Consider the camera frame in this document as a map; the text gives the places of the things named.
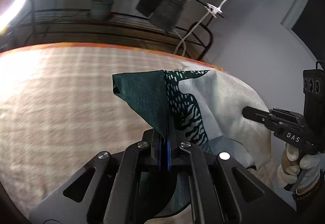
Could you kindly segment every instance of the silver screw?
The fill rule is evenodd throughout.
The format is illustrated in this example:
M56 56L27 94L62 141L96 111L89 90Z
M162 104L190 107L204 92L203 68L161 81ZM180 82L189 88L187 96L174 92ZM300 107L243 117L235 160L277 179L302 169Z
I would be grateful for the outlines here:
M148 143L146 141L140 141L140 142L138 142L138 147L139 148L148 147Z
M189 148L189 147L191 147L191 143L190 142L188 142L188 141L183 141L183 142L181 142L181 147L182 148Z
M101 151L99 154L98 154L98 158L99 159L106 159L107 157L109 157L109 153L107 151Z

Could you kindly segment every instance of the dark green cloth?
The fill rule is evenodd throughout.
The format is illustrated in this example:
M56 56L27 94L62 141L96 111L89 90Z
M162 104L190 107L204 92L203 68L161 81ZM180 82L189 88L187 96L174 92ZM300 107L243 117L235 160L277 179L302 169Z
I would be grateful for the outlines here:
M163 70L114 74L113 93L166 139L169 106Z

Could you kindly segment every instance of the white cable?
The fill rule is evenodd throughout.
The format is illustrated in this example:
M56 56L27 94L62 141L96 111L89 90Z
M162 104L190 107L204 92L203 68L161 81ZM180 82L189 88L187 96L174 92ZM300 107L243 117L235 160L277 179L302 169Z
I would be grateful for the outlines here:
M208 12L199 20L199 22L190 30L190 32L188 34L186 34L186 36L181 39L181 41L178 43L178 45L176 46L176 49L174 51L174 54L176 54L176 52L178 51L179 46L182 44L182 42L184 42L184 40L193 32L193 30L195 30L195 28L206 18L207 15L210 14L210 10L208 10Z
M180 39L182 39L182 37L178 34L178 32L177 32L175 29L174 29L174 32L176 33L176 35L177 35ZM182 57L185 55L185 52L186 52L186 43L185 43L185 41L183 41L183 46L184 46L184 48L183 48Z
M208 12L199 20L199 22L190 30L190 32L188 34L186 34L186 36L183 39L181 39L181 41L176 46L176 49L174 51L174 54L176 54L176 52L178 51L179 46L182 43L184 43L184 51L183 51L183 54L182 54L182 56L184 56L185 51L186 51L186 46L185 46L185 41L184 40L193 32L193 30L195 30L195 28L206 18L206 16L209 15L209 13L211 13L214 17L216 17L216 14L222 13L221 7L223 6L224 3L226 3L226 1L227 0L222 0L222 2L220 3L219 7L215 7L214 5L207 4L206 9L208 10Z

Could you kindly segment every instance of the human hand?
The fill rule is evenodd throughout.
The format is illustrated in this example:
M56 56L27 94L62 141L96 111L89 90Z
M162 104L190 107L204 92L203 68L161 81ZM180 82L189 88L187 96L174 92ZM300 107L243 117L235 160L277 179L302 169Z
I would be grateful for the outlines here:
M307 170L305 176L297 187L296 193L302 195L310 191L320 178L321 154L306 154L298 161L299 149L286 144L282 155L282 162L277 170L277 179L281 188L287 184L294 184L301 169Z

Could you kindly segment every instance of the orange trim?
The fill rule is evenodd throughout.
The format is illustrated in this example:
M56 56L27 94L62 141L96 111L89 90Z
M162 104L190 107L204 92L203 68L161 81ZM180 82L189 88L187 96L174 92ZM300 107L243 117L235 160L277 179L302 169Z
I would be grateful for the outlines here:
M153 53L153 54L159 54L163 56L168 56L168 57L173 57L173 58L178 58L184 61L189 61L192 63L200 64L206 67L214 68L220 71L223 71L223 68L220 68L218 66L210 65L204 62L196 61L194 59L186 58L186 57L181 57L175 54L170 54L170 53L165 53L162 51L152 51L152 50L146 50L146 49L141 49L141 48L135 48L135 47L128 47L128 46L120 46L120 45L113 45L113 44L103 44L103 43L87 43L87 42L60 42L60 43L49 43L49 44L38 44L38 45L33 45L33 46L26 46L22 48L17 48L13 49L10 51L5 51L3 53L0 53L0 57L7 55L7 54L12 54L20 51L33 51L33 50L42 50L42 49L48 49L48 48L71 48L71 47L89 47L89 48L114 48L114 49L123 49L123 50L139 50L139 51L145 51L148 53Z

